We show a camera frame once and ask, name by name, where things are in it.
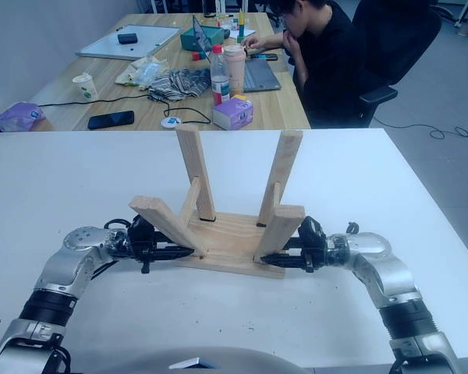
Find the white wall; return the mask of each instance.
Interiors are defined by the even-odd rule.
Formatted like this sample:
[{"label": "white wall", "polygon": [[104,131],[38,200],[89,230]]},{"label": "white wall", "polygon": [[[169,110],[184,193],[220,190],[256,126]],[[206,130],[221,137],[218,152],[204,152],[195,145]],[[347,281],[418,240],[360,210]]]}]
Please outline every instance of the white wall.
[{"label": "white wall", "polygon": [[136,0],[0,0],[0,113],[55,78]]}]

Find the water bottle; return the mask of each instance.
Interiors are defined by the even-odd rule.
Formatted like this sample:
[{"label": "water bottle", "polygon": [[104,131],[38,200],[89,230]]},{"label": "water bottle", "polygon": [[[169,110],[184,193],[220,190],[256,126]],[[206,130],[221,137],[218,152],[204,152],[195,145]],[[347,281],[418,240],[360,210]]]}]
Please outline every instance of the water bottle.
[{"label": "water bottle", "polygon": [[229,99],[229,70],[222,54],[222,46],[215,44],[210,54],[211,90],[214,105],[225,103]]}]

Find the plastic bag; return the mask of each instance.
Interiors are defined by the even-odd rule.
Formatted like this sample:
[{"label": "plastic bag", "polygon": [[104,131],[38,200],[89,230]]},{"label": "plastic bag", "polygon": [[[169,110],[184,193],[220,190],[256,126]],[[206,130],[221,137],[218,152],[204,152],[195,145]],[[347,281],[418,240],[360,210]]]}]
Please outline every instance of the plastic bag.
[{"label": "plastic bag", "polygon": [[38,105],[17,103],[0,114],[0,130],[3,132],[30,131],[36,121],[44,118],[44,112]]},{"label": "plastic bag", "polygon": [[141,88],[148,88],[156,76],[168,69],[166,60],[158,61],[153,56],[147,56],[146,59],[146,62],[139,66],[133,78],[133,82]]}]

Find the upside-down wooden stool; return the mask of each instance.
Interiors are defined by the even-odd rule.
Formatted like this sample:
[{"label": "upside-down wooden stool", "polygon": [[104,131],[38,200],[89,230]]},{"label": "upside-down wooden stool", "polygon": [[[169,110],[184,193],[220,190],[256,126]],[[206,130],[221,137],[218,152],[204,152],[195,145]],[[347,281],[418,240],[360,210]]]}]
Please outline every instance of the upside-down wooden stool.
[{"label": "upside-down wooden stool", "polygon": [[305,218],[303,206],[280,204],[303,133],[281,132],[256,217],[215,212],[199,131],[179,125],[176,132],[190,180],[180,215],[157,197],[136,196],[129,206],[177,245],[194,249],[192,256],[176,261],[180,266],[284,277],[284,269],[260,258],[279,252]]}]

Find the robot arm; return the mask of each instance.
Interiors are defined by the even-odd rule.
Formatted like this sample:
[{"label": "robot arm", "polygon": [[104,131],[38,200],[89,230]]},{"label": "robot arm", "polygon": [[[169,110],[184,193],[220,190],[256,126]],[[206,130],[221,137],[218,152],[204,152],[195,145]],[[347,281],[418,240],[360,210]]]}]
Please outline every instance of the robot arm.
[{"label": "robot arm", "polygon": [[45,264],[19,318],[0,340],[0,374],[55,374],[61,361],[69,373],[69,352],[61,343],[69,317],[91,279],[118,259],[141,261],[142,272],[149,273],[149,262],[193,252],[178,246],[159,249],[159,242],[170,240],[140,216],[126,223],[127,229],[77,228],[65,237]]},{"label": "robot arm", "polygon": [[392,254],[388,241],[373,233],[326,235],[316,220],[305,218],[299,238],[287,248],[301,248],[300,256],[275,254],[266,263],[297,267],[311,273],[322,266],[350,270],[366,286],[392,340],[395,372],[452,372],[460,374],[456,354],[438,331],[407,266]]}]

